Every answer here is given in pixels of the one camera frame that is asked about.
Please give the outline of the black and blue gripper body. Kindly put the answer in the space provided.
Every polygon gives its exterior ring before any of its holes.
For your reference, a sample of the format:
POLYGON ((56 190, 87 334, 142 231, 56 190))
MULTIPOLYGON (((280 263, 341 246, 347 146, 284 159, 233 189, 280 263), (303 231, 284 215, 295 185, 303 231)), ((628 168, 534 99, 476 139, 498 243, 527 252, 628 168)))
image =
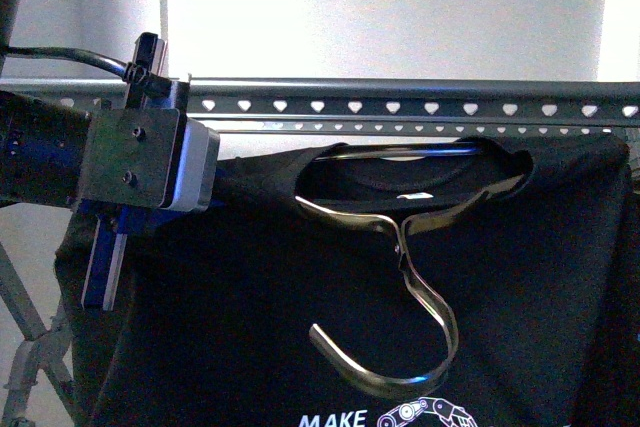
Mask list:
POLYGON ((190 82, 161 77, 164 55, 158 35, 141 34, 123 107, 97 112, 90 124, 77 207, 97 220, 86 309, 113 310, 129 236, 211 204, 220 136, 187 116, 190 82))

